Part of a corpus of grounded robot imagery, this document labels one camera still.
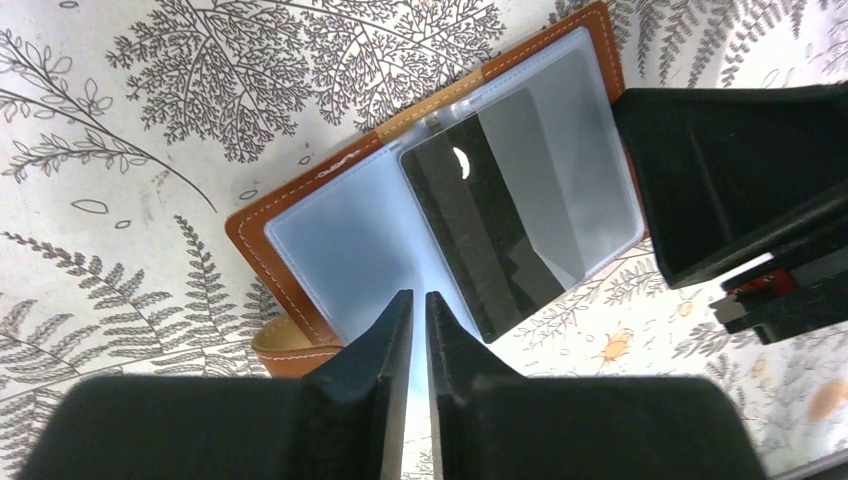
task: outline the patterned tablecloth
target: patterned tablecloth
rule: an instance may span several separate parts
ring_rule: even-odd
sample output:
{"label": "patterned tablecloth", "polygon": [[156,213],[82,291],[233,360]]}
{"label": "patterned tablecloth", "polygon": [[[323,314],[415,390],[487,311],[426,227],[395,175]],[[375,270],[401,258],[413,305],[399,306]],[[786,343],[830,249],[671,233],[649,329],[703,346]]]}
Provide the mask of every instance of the patterned tablecloth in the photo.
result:
{"label": "patterned tablecloth", "polygon": [[[0,3],[0,469],[82,378],[262,374],[245,342],[281,310],[227,214],[585,3]],[[629,86],[848,68],[844,0],[608,4]],[[528,375],[706,375],[772,473],[845,447],[848,330],[764,348],[716,325],[719,294],[667,290],[645,243],[493,349]],[[426,415],[409,478],[432,471]]]}

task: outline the black card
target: black card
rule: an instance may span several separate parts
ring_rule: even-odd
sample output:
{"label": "black card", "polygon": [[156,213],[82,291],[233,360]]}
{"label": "black card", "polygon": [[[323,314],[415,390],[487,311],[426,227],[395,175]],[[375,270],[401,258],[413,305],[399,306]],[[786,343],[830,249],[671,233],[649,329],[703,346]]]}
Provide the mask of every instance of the black card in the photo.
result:
{"label": "black card", "polygon": [[486,343],[564,292],[531,246],[477,115],[401,166]]}

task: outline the white stitching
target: white stitching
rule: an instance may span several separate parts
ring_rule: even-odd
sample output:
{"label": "white stitching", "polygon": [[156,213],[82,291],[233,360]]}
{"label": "white stitching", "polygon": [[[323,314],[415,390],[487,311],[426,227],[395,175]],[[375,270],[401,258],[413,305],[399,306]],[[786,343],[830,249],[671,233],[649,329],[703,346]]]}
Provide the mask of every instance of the white stitching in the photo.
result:
{"label": "white stitching", "polygon": [[437,98],[436,100],[433,100],[432,102],[421,107],[420,109],[410,113],[409,115],[403,117],[400,120],[397,120],[397,123],[392,128],[389,128],[388,130],[386,130],[384,132],[384,135],[391,133],[393,130],[397,130],[398,128],[406,125],[407,123],[409,123],[410,120],[414,121],[422,113],[427,112],[428,110],[430,110],[433,107],[439,106],[443,101],[447,100],[450,97],[456,96],[456,95],[464,92],[469,87],[473,86],[473,84],[475,84],[475,83],[477,83],[478,81],[481,81],[481,80],[482,80],[483,83],[486,83],[485,78],[474,77],[471,80],[467,80],[465,83],[459,85],[459,88],[457,88],[456,90],[442,95],[441,97]]}
{"label": "white stitching", "polygon": [[283,200],[284,200],[286,197],[288,197],[289,195],[292,195],[292,194],[294,194],[294,193],[296,193],[296,192],[298,192],[298,191],[300,191],[300,190],[302,190],[302,189],[304,189],[304,188],[308,187],[308,186],[309,186],[309,185],[311,185],[313,182],[315,182],[315,180],[317,180],[317,179],[319,179],[319,178],[323,178],[323,177],[325,177],[325,176],[329,175],[329,174],[330,174],[330,173],[332,173],[334,170],[338,170],[339,168],[341,168],[341,166],[342,166],[342,165],[344,165],[344,164],[345,164],[345,162],[347,162],[348,160],[350,160],[350,159],[352,159],[352,158],[355,158],[355,157],[356,157],[357,155],[359,155],[362,151],[367,150],[368,148],[370,148],[370,147],[374,146],[374,145],[375,145],[375,144],[376,144],[379,140],[380,140],[379,138],[374,139],[374,140],[370,141],[370,142],[369,142],[367,145],[365,145],[364,147],[362,147],[362,148],[360,148],[360,149],[357,149],[357,150],[354,150],[354,151],[353,151],[353,152],[351,152],[351,153],[348,153],[347,155],[345,155],[344,157],[342,157],[342,159],[341,159],[341,160],[339,160],[338,162],[336,162],[336,163],[334,163],[333,165],[331,165],[331,166],[330,166],[330,168],[328,168],[328,169],[326,169],[326,170],[322,170],[322,171],[318,172],[317,174],[315,174],[315,176],[314,176],[314,177],[312,177],[310,180],[308,180],[308,181],[307,181],[306,183],[304,183],[303,185],[301,185],[301,186],[299,186],[299,187],[295,188],[294,190],[291,190],[291,191],[289,191],[289,192],[287,192],[287,193],[283,194],[282,196],[280,196],[279,198],[277,198],[277,199],[276,199],[276,200],[274,200],[273,202],[271,202],[271,203],[269,203],[269,204],[267,204],[267,205],[263,206],[262,208],[260,208],[259,210],[257,210],[257,211],[256,211],[256,212],[254,212],[253,214],[249,215],[249,216],[248,216],[247,218],[245,218],[244,220],[242,220],[242,221],[241,221],[241,223],[239,223],[239,228],[238,228],[239,238],[240,238],[240,239],[241,239],[241,241],[244,243],[244,245],[247,247],[247,250],[250,252],[250,254],[251,254],[251,255],[253,255],[253,258],[254,258],[254,259],[256,259],[256,261],[257,261],[257,262],[259,262],[259,265],[261,265],[261,266],[262,266],[262,270],[264,270],[264,271],[265,271],[265,273],[266,273],[269,277],[271,277],[271,280],[273,280],[273,281],[274,281],[274,285],[276,285],[276,286],[277,286],[277,288],[280,290],[280,293],[282,293],[282,294],[283,294],[283,296],[284,296],[284,297],[286,297],[286,300],[288,300],[289,304],[292,306],[292,308],[294,308],[295,313],[297,313],[297,315],[298,315],[301,319],[303,319],[303,322],[304,322],[304,323],[306,323],[306,326],[309,328],[309,330],[312,332],[312,334],[313,334],[313,335],[315,335],[315,336],[318,338],[318,340],[320,340],[320,341],[322,341],[322,342],[323,342],[323,341],[325,341],[324,337],[323,337],[322,335],[319,335],[319,334],[318,334],[318,332],[317,332],[317,331],[315,331],[315,328],[312,326],[312,324],[311,324],[311,323],[309,323],[309,320],[306,318],[306,315],[304,315],[304,314],[303,314],[303,312],[301,312],[301,311],[300,311],[300,309],[299,309],[299,308],[297,308],[297,305],[294,303],[294,301],[291,299],[291,297],[289,297],[289,294],[286,292],[286,290],[283,288],[283,286],[282,286],[282,285],[280,285],[280,282],[279,282],[279,280],[277,280],[277,277],[276,277],[276,276],[274,276],[274,274],[272,274],[270,270],[268,270],[268,267],[265,265],[265,262],[263,262],[263,261],[262,261],[262,259],[261,259],[261,258],[259,258],[259,255],[257,255],[257,254],[256,254],[256,251],[255,251],[255,250],[253,250],[253,247],[250,245],[250,243],[247,241],[247,239],[246,239],[246,238],[244,238],[244,226],[245,226],[248,222],[250,222],[251,220],[253,220],[254,218],[256,218],[256,216],[257,216],[257,215],[261,214],[261,213],[262,213],[262,212],[264,212],[265,210],[268,210],[269,208],[273,207],[274,205],[276,205],[276,204],[280,203],[281,201],[283,201]]}
{"label": "white stitching", "polygon": [[[566,30],[566,29],[570,28],[570,27],[571,27],[571,26],[573,26],[575,23],[580,22],[581,20],[583,20],[584,18],[588,17],[589,15],[597,15],[598,17],[600,17],[601,31],[603,32],[603,35],[604,35],[604,45],[606,46],[606,49],[607,49],[607,55],[609,56],[609,60],[610,60],[610,63],[611,63],[611,65],[612,65],[612,76],[613,76],[613,82],[615,83],[615,87],[616,87],[616,94],[617,94],[617,95],[621,95],[621,82],[620,82],[620,80],[619,80],[619,78],[618,78],[618,71],[617,71],[617,69],[615,68],[615,58],[613,57],[613,54],[612,54],[612,46],[611,46],[610,41],[609,41],[609,34],[608,34],[608,32],[607,32],[607,26],[606,26],[606,23],[603,21],[603,17],[601,17],[600,12],[598,12],[597,10],[592,10],[591,12],[584,13],[584,14],[583,14],[583,15],[581,15],[580,17],[573,19],[572,21],[570,21],[570,22],[566,23],[565,25],[561,25],[559,28],[557,28],[557,29],[555,29],[555,30],[552,30],[550,33],[548,33],[548,34],[547,34],[547,35],[545,35],[544,37],[540,38],[538,42],[536,42],[536,43],[534,43],[533,45],[531,45],[531,46],[527,47],[526,49],[522,50],[522,51],[521,51],[521,53],[519,53],[518,55],[513,56],[511,59],[507,60],[506,62],[502,63],[501,65],[498,65],[497,67],[493,68],[493,69],[491,70],[491,73],[496,73],[496,72],[498,72],[499,70],[503,70],[503,69],[505,69],[505,68],[510,68],[510,67],[512,67],[514,64],[518,63],[519,61],[523,61],[523,60],[524,60],[524,57],[525,57],[525,56],[526,56],[526,55],[527,55],[530,51],[532,51],[532,50],[536,49],[539,45],[541,45],[542,43],[547,42],[547,41],[548,41],[548,40],[550,40],[551,38],[553,38],[553,37],[555,37],[555,36],[559,35],[559,34],[560,34],[563,30]],[[400,128],[400,127],[401,127],[404,123],[406,123],[406,122],[407,122],[410,118],[415,118],[418,114],[420,114],[420,113],[422,113],[422,112],[427,111],[429,108],[431,108],[431,107],[433,107],[433,106],[435,106],[435,105],[438,105],[440,102],[444,101],[445,99],[447,99],[447,98],[449,98],[449,97],[451,97],[451,96],[455,96],[455,95],[457,95],[457,94],[459,94],[459,93],[462,93],[465,89],[467,89],[468,87],[470,87],[472,84],[476,83],[478,80],[479,80],[479,79],[475,78],[475,79],[472,79],[472,80],[466,81],[465,83],[463,83],[462,85],[460,85],[460,87],[459,87],[457,90],[455,90],[455,91],[453,91],[453,92],[450,92],[450,93],[448,93],[448,94],[445,94],[445,95],[443,95],[443,96],[439,97],[439,99],[437,99],[437,100],[435,100],[435,101],[433,101],[433,102],[428,103],[428,104],[427,104],[427,106],[425,106],[425,107],[423,107],[423,108],[421,108],[421,109],[417,110],[416,112],[409,114],[407,117],[404,117],[403,119],[399,120],[399,121],[398,121],[398,123],[397,123],[395,126],[393,126],[392,128],[390,128],[390,129],[386,130],[386,132],[385,132],[385,133],[389,133],[389,132],[391,132],[392,130],[395,130],[395,129],[397,129],[397,128]],[[299,186],[299,187],[295,188],[294,190],[292,190],[292,191],[290,191],[290,192],[284,193],[282,196],[280,196],[279,198],[277,198],[277,199],[276,199],[276,200],[274,200],[273,202],[271,202],[271,203],[269,203],[269,204],[267,204],[267,205],[263,206],[262,208],[260,208],[259,210],[257,210],[256,212],[254,212],[253,214],[251,214],[250,216],[248,216],[248,217],[247,217],[247,218],[245,218],[244,220],[242,220],[242,221],[241,221],[241,223],[239,223],[239,227],[238,227],[238,235],[239,235],[239,238],[241,239],[241,241],[242,241],[242,242],[244,243],[244,245],[247,247],[247,250],[251,253],[251,255],[253,255],[253,258],[254,258],[254,259],[256,259],[256,261],[257,261],[257,262],[259,262],[259,265],[261,265],[261,266],[262,266],[262,269],[263,269],[263,270],[265,271],[265,273],[266,273],[266,274],[267,274],[267,275],[271,278],[271,280],[273,280],[273,281],[274,281],[274,285],[276,285],[276,286],[277,286],[277,288],[280,290],[280,293],[282,293],[282,294],[283,294],[283,296],[284,296],[284,297],[286,297],[286,300],[288,300],[289,304],[292,306],[292,308],[294,308],[295,313],[297,313],[297,315],[298,315],[301,319],[303,319],[304,323],[306,323],[306,326],[307,326],[307,327],[309,327],[309,330],[312,332],[312,334],[313,334],[313,335],[315,335],[315,336],[316,336],[316,337],[317,337],[320,341],[322,341],[322,342],[323,342],[323,341],[325,341],[324,337],[323,337],[323,336],[321,336],[321,335],[318,335],[318,332],[316,332],[316,331],[315,331],[315,329],[312,327],[312,324],[311,324],[311,323],[309,323],[309,320],[306,318],[306,315],[304,315],[304,314],[303,314],[303,312],[301,312],[301,311],[300,311],[300,309],[299,309],[299,308],[297,308],[297,305],[294,303],[294,301],[292,301],[292,299],[291,299],[291,297],[289,297],[288,293],[286,293],[286,290],[283,288],[283,286],[282,286],[282,285],[280,285],[280,282],[277,280],[277,277],[276,277],[276,276],[274,276],[274,274],[272,274],[270,270],[268,270],[268,267],[265,265],[265,263],[264,263],[264,262],[262,262],[262,259],[260,259],[260,258],[259,258],[259,255],[257,255],[257,254],[256,254],[256,251],[254,251],[254,250],[253,250],[253,247],[251,247],[251,246],[250,246],[250,243],[247,241],[247,239],[246,239],[246,238],[244,238],[244,234],[243,234],[244,226],[245,226],[245,224],[247,224],[248,222],[250,222],[251,220],[253,220],[254,218],[256,218],[256,216],[258,216],[259,214],[261,214],[262,212],[264,212],[265,210],[267,210],[267,209],[269,209],[269,208],[273,207],[274,205],[276,205],[276,204],[280,203],[281,201],[283,201],[283,200],[284,200],[286,197],[288,197],[289,195],[294,194],[295,192],[298,192],[298,191],[300,191],[300,190],[302,190],[302,189],[304,189],[304,188],[308,187],[310,184],[312,184],[313,182],[315,182],[315,180],[317,180],[317,179],[319,179],[319,178],[322,178],[322,177],[325,177],[325,176],[329,175],[330,173],[332,173],[333,171],[335,171],[335,170],[337,170],[337,169],[341,168],[341,166],[342,166],[342,165],[344,165],[344,164],[345,164],[348,160],[350,160],[350,159],[352,159],[352,158],[356,158],[356,156],[357,156],[357,155],[359,155],[359,154],[360,154],[360,153],[362,153],[364,150],[367,150],[368,148],[370,148],[371,146],[373,146],[374,144],[376,144],[379,140],[380,140],[379,138],[377,138],[377,139],[375,139],[375,140],[372,140],[371,142],[369,142],[369,143],[368,143],[367,145],[365,145],[364,147],[362,147],[362,148],[360,148],[360,149],[358,149],[358,150],[354,150],[353,152],[351,152],[351,153],[349,153],[349,154],[345,155],[344,157],[342,157],[342,159],[341,159],[341,160],[339,160],[338,162],[336,162],[336,163],[334,163],[333,165],[331,165],[331,166],[330,166],[330,168],[328,168],[328,169],[326,169],[326,170],[322,170],[322,171],[320,171],[320,172],[316,173],[314,177],[312,177],[310,180],[308,180],[308,181],[307,181],[306,183],[304,183],[303,185],[301,185],[301,186]],[[320,355],[330,355],[330,354],[314,354],[314,356],[320,356]],[[276,360],[275,358],[271,358],[271,357],[261,357],[261,358],[267,358],[268,360]]]}
{"label": "white stitching", "polygon": [[314,358],[314,357],[329,357],[330,355],[335,355],[338,352],[323,352],[323,353],[310,353],[309,355],[293,355],[291,357],[269,357],[267,355],[256,354],[257,357],[265,359],[265,360],[273,360],[275,362],[282,362],[285,360],[301,360],[304,358]]}

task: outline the red component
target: red component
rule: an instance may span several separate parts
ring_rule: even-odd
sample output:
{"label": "red component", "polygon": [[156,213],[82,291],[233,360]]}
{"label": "red component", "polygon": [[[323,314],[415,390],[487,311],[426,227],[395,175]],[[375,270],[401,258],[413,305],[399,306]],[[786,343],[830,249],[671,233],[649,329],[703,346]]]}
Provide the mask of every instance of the red component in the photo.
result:
{"label": "red component", "polygon": [[786,270],[774,270],[765,275],[755,278],[750,282],[743,283],[734,288],[727,290],[727,294],[731,295],[739,292],[747,292],[758,290],[761,288],[771,288],[778,297],[788,295],[795,290],[798,290],[798,283],[792,278]]}

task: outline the leather cover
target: leather cover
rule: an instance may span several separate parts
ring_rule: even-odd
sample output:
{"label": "leather cover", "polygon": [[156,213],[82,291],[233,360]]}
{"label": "leather cover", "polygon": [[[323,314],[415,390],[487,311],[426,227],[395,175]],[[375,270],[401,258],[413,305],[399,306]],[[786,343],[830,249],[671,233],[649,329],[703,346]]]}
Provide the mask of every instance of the leather cover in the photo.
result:
{"label": "leather cover", "polygon": [[[265,224],[384,146],[428,113],[455,102],[579,27],[589,30],[607,95],[610,103],[614,103],[624,92],[624,77],[613,41],[609,12],[602,2],[596,2],[491,60],[480,70],[404,110],[336,155],[227,219],[227,235],[291,315],[291,321],[283,322],[288,328],[282,328],[277,321],[272,322],[257,334],[253,342],[259,359],[272,375],[301,376],[308,373],[329,360],[342,345],[265,237]],[[288,342],[288,337],[297,336],[291,328],[293,326],[300,329],[308,344],[295,342],[292,345]]]}

